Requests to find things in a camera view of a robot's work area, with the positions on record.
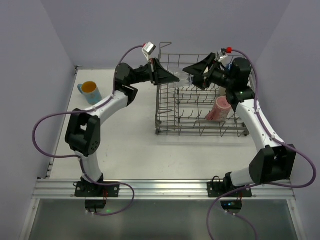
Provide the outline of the clear glass tumbler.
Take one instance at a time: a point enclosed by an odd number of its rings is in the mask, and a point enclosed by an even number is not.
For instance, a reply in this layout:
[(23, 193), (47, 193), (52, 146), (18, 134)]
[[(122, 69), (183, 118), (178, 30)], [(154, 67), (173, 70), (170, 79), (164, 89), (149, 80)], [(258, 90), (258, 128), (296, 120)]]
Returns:
[(169, 83), (170, 88), (190, 87), (193, 83), (192, 77), (179, 67), (171, 67), (168, 69), (170, 73), (179, 78), (178, 82)]

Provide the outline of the pink patterned mug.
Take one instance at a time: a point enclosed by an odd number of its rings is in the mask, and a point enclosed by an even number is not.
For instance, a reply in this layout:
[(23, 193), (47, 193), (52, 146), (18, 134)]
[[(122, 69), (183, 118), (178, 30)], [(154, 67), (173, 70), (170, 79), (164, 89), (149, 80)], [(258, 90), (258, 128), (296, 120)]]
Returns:
[(220, 96), (215, 100), (212, 110), (206, 115), (205, 119), (207, 121), (224, 122), (231, 109), (232, 107), (228, 103), (227, 98)]

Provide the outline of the light blue patterned mug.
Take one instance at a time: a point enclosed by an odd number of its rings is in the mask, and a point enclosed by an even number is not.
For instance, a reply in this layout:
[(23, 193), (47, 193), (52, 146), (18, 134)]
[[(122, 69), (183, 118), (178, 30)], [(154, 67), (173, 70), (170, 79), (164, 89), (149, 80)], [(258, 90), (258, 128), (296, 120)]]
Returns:
[(85, 97), (90, 105), (96, 105), (102, 100), (101, 93), (97, 84), (93, 81), (87, 81), (77, 85), (79, 92)]

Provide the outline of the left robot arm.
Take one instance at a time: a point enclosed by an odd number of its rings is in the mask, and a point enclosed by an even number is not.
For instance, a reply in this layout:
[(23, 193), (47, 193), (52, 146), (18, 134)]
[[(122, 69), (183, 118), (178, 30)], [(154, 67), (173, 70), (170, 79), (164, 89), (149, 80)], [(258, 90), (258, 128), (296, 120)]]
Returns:
[(66, 130), (65, 142), (79, 159), (84, 181), (101, 185), (97, 150), (101, 144), (101, 126), (112, 115), (128, 107), (136, 98), (138, 89), (133, 85), (151, 82), (155, 86), (177, 83), (179, 78), (164, 69), (157, 58), (133, 69), (120, 63), (114, 74), (114, 92), (85, 110), (74, 109)]

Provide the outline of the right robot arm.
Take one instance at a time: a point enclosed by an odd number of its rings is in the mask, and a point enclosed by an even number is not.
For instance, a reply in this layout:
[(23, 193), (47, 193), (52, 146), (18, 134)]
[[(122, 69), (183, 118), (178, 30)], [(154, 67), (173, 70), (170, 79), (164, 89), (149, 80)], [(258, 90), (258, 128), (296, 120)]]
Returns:
[(192, 76), (192, 84), (201, 90), (215, 84), (226, 90), (226, 100), (243, 120), (254, 141), (257, 154), (248, 167), (225, 174), (220, 190), (231, 190), (256, 184), (288, 180), (296, 153), (294, 146), (283, 146), (258, 105), (249, 86), (252, 66), (246, 58), (236, 57), (226, 68), (214, 53), (183, 71)]

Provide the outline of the dark blue mug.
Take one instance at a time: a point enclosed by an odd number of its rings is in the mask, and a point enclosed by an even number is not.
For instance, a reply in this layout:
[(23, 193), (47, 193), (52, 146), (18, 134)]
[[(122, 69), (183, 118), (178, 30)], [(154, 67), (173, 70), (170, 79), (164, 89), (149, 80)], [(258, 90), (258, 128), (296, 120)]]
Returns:
[(231, 67), (232, 67), (232, 63), (228, 63), (228, 64), (225, 66), (225, 68), (226, 68), (227, 71), (229, 71), (229, 70), (231, 69)]

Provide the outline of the cream tall cup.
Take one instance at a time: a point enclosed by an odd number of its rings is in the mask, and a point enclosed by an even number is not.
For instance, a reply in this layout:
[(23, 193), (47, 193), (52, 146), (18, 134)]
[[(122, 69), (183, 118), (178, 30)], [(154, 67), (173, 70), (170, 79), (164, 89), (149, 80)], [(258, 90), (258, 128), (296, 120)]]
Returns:
[(219, 95), (221, 96), (221, 97), (225, 97), (226, 96), (226, 89), (224, 88), (224, 87), (219, 87)]

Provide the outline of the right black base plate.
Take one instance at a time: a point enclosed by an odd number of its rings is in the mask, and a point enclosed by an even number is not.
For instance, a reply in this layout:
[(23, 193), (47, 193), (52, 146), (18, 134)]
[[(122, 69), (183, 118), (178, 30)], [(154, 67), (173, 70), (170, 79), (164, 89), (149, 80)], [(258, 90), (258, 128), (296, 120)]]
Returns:
[[(209, 198), (217, 198), (226, 194), (228, 192), (239, 189), (240, 187), (234, 186), (231, 182), (229, 176), (220, 178), (219, 176), (214, 176), (212, 180), (207, 182), (207, 193)], [(227, 198), (251, 198), (253, 196), (252, 190), (246, 188), (244, 190), (237, 190), (232, 194), (226, 196)]]

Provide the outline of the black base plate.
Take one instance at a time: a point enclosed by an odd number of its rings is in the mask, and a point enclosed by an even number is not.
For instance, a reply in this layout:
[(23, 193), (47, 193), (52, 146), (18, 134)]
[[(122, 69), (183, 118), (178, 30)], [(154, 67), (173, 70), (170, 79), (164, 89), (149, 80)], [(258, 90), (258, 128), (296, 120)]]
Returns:
[(73, 183), (75, 197), (82, 198), (117, 198), (119, 196), (120, 184), (108, 182), (107, 185), (98, 185), (85, 180)]
[[(229, 176), (220, 178), (219, 176), (214, 176), (212, 180), (207, 182), (207, 193), (209, 198), (217, 198), (226, 194), (228, 192), (239, 189), (240, 187), (234, 186), (231, 182)], [(232, 194), (226, 196), (227, 198), (251, 198), (253, 196), (252, 190), (246, 188), (244, 190), (237, 190)]]

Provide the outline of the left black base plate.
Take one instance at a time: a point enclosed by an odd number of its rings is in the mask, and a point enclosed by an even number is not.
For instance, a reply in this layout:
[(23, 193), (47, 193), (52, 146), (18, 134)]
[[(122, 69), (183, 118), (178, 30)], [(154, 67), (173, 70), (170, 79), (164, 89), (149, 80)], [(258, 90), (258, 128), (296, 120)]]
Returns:
[(82, 198), (117, 198), (119, 196), (120, 184), (108, 182), (107, 185), (98, 185), (85, 180), (73, 183), (75, 197)]

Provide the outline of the aluminium mounting rail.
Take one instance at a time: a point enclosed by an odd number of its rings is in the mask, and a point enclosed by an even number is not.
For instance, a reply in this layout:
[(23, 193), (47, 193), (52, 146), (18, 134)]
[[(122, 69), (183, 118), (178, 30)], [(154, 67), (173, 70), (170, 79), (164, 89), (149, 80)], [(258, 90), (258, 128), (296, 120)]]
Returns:
[[(34, 199), (74, 199), (75, 179), (39, 179), (32, 193)], [(207, 180), (124, 180), (133, 187), (136, 200), (207, 200)], [(292, 189), (273, 185), (251, 189), (248, 200), (294, 200)]]

